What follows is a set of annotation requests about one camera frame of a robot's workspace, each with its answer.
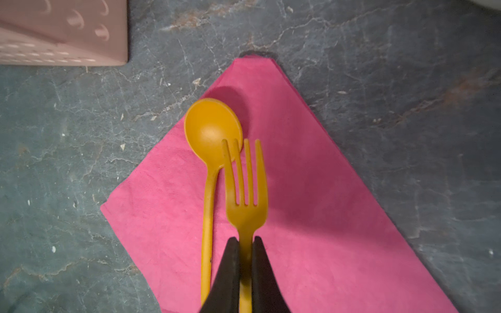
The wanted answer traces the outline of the yellow plastic fork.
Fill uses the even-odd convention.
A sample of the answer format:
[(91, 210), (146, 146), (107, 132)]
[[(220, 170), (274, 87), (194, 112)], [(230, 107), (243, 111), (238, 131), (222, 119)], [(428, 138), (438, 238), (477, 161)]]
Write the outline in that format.
[[(224, 160), (224, 181), (226, 193), (226, 215), (229, 223), (233, 225), (238, 232), (240, 244), (240, 298), (239, 311), (252, 312), (252, 250), (254, 232), (261, 228), (267, 220), (268, 214), (268, 188), (266, 178), (266, 167), (262, 152), (261, 141), (255, 141), (256, 164), (254, 165), (249, 158), (251, 157), (249, 140), (244, 139), (244, 150), (247, 169), (247, 188), (249, 203), (245, 203), (243, 168), (241, 165), (240, 154), (235, 157), (237, 167), (237, 182), (239, 186), (239, 195), (236, 196), (236, 185), (233, 173), (232, 158), (228, 140), (222, 141), (223, 160)], [(254, 183), (253, 167), (257, 173), (257, 203), (254, 203)]]

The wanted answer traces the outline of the magenta paper napkin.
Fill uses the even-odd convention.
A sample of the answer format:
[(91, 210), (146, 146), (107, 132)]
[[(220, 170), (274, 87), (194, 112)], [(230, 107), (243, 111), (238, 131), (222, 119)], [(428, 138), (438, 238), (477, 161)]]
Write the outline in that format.
[[(455, 312), (271, 58), (237, 58), (206, 91), (264, 152), (263, 239), (292, 312)], [(198, 312), (206, 167), (178, 122), (101, 206), (163, 312)]]

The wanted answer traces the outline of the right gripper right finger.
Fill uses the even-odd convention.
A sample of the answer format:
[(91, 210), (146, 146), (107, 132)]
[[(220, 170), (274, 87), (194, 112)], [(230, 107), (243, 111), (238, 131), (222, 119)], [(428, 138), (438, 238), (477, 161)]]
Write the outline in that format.
[(256, 236), (253, 242), (251, 271), (253, 312), (291, 313), (277, 284), (262, 238), (259, 236)]

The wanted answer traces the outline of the yellow plastic spoon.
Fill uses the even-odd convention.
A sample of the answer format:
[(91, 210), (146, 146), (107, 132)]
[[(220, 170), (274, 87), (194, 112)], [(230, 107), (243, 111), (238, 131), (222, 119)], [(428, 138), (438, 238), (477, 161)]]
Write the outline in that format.
[(215, 188), (220, 169), (224, 166), (221, 142), (237, 139), (242, 146), (243, 130), (234, 111), (217, 99), (204, 98), (187, 111), (184, 121), (185, 138), (194, 154), (206, 165), (201, 250), (201, 304), (211, 289), (213, 255), (213, 219)]

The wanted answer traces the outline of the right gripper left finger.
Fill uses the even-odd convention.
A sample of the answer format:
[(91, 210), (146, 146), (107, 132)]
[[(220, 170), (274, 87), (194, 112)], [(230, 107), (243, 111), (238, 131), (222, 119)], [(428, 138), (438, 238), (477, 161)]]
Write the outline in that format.
[(240, 244), (235, 237), (228, 239), (220, 265), (200, 313), (237, 313), (240, 307)]

